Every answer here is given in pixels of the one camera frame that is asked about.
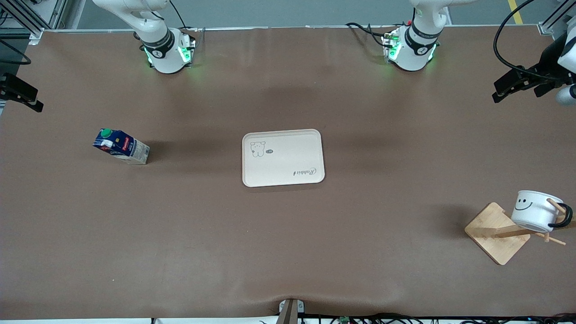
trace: green bottle cap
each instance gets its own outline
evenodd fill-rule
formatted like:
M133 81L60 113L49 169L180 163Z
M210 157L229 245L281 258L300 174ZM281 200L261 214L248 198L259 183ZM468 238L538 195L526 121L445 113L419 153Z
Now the green bottle cap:
M105 128L102 130L102 132L100 132L100 135L102 135L102 137L107 138L108 136L112 135L112 130L109 128Z

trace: cartoon bear print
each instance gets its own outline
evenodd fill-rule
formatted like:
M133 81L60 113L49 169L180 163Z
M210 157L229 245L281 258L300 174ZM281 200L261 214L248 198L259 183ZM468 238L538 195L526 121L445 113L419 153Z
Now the cartoon bear print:
M251 142L250 143L250 150L252 151L253 157L261 157L264 156L264 145L266 142Z

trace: milk carton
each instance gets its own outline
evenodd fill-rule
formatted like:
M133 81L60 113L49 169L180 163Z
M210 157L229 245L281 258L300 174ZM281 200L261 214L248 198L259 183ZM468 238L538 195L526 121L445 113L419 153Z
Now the milk carton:
M100 130L93 146L128 164L146 164L150 152L148 145L121 130L108 128Z

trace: wooden base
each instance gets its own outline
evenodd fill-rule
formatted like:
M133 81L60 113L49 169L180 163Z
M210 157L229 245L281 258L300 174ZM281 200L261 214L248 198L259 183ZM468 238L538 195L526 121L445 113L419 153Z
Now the wooden base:
M464 229L466 234L499 265L505 265L530 239L530 234L497 238L498 228L514 225L500 205L491 202Z

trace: black mug handle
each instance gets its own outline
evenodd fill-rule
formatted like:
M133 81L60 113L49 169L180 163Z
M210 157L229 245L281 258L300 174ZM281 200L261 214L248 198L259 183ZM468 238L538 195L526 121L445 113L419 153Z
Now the black mug handle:
M553 228L560 228L560 227L568 226L568 224L572 220L572 208L566 204L561 203L561 202L559 202L558 205L560 205L560 207L564 207L564 209L566 209L566 217L564 218L562 223L557 223L557 224L556 223L550 223L550 224L548 224L548 226L553 227Z

